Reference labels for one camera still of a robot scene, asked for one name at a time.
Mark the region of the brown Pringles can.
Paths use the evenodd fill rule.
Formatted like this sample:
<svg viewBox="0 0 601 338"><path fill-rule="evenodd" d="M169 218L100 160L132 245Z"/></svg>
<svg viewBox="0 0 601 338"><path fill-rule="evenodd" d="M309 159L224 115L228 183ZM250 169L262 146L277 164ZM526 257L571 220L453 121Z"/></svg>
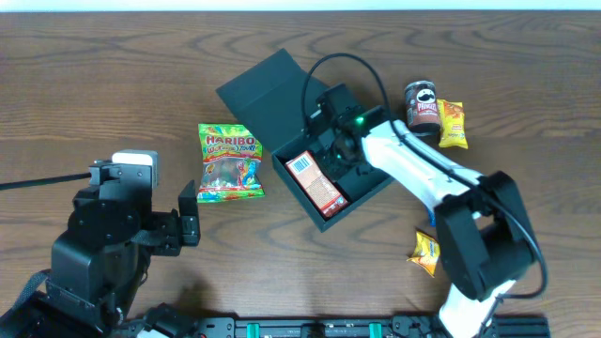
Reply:
<svg viewBox="0 0 601 338"><path fill-rule="evenodd" d="M408 129L419 137L439 133L441 122L436 87L430 81L416 81L405 88Z"/></svg>

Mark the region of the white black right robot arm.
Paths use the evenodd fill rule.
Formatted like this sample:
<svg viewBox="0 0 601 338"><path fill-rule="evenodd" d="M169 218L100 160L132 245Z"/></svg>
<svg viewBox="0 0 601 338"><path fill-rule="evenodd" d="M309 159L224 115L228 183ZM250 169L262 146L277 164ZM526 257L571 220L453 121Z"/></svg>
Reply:
<svg viewBox="0 0 601 338"><path fill-rule="evenodd" d="M331 134L334 165L368 164L424 203L452 283L439 310L442 327L453 337L483 336L517 280L544 262L516 183L503 172L485 176L449 160L383 106L322 106L306 122L314 136Z"/></svg>

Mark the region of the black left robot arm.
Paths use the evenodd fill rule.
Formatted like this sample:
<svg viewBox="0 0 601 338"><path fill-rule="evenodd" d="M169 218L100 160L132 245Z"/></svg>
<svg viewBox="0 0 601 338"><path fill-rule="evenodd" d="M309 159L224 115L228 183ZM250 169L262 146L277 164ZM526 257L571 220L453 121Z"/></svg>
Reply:
<svg viewBox="0 0 601 338"><path fill-rule="evenodd" d="M192 182L169 212L153 210L151 199L150 189L128 185L108 195L79 191L50 268L32 275L2 315L2 336L135 336L142 327L127 317L152 256L178 256L201 238Z"/></svg>

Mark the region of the blue cookie packet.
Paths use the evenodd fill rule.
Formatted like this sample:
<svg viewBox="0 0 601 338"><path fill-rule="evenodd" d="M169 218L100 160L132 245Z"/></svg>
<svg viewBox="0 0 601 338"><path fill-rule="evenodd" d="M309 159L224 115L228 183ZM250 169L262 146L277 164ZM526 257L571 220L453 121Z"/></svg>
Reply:
<svg viewBox="0 0 601 338"><path fill-rule="evenodd" d="M435 215L434 211L427 208L426 212L428 215L429 224L432 227L436 227L436 215Z"/></svg>

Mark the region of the black gift box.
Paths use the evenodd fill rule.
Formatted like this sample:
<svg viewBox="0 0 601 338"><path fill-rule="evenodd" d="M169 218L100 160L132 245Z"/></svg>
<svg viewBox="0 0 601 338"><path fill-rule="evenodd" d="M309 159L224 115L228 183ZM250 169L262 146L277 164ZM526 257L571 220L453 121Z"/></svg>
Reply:
<svg viewBox="0 0 601 338"><path fill-rule="evenodd" d="M330 218L323 216L304 192L286 163L316 142L301 134L301 87L306 72L281 49L218 87L216 93L233 116L271 154L275 172L303 207L309 219L324 232L362 203L387 187L393 179L384 172L353 167L336 188L349 205Z"/></svg>

